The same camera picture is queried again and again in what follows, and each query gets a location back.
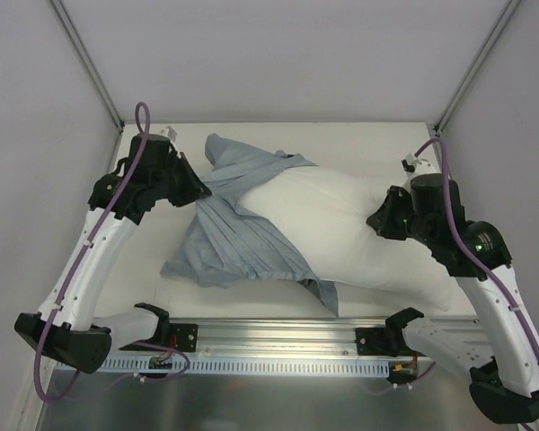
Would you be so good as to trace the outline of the white pillow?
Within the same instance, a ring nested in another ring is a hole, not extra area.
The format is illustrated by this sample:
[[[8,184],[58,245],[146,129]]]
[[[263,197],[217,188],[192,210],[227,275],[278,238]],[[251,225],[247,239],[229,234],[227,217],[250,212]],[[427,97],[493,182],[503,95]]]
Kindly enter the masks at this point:
[[[296,167],[249,190],[239,204],[270,221],[320,279],[406,294],[445,312],[455,282],[429,249],[411,239],[379,237],[367,224],[390,183]]]

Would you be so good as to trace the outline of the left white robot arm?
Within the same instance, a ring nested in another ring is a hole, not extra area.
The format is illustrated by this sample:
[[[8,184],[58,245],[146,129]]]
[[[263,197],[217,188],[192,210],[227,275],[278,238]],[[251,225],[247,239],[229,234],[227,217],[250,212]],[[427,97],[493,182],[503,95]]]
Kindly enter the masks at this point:
[[[169,313],[137,303],[106,318],[94,317],[119,252],[160,200],[184,207],[210,190],[166,136],[132,138],[128,156],[93,187],[83,231],[66,267],[35,313],[21,313],[15,332],[40,355],[82,373],[97,371],[109,353],[141,341],[159,350],[169,343]]]

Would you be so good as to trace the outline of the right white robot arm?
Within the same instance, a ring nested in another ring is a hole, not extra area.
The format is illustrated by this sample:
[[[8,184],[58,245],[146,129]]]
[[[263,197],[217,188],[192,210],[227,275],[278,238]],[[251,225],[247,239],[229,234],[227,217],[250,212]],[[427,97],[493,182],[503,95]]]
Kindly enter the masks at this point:
[[[421,174],[408,188],[392,186],[368,219],[388,240],[415,240],[461,287],[490,350],[469,347],[413,308],[385,321],[385,351],[432,358],[465,381],[478,410],[496,424],[529,427],[539,419],[539,336],[517,286],[499,230],[466,218],[454,180]]]

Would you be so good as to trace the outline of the grey striped pillowcase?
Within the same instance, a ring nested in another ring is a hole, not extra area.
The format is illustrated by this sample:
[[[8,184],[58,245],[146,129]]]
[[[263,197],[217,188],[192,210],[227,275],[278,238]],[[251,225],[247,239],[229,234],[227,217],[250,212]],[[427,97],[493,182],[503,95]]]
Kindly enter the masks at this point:
[[[283,171],[309,167],[311,162],[301,154],[271,153],[217,134],[207,137],[205,156],[212,170],[201,180],[212,194],[197,201],[181,247],[163,264],[161,276],[186,277],[202,287],[224,288],[242,279],[294,281],[337,314],[335,284],[319,278],[270,220],[239,202]]]

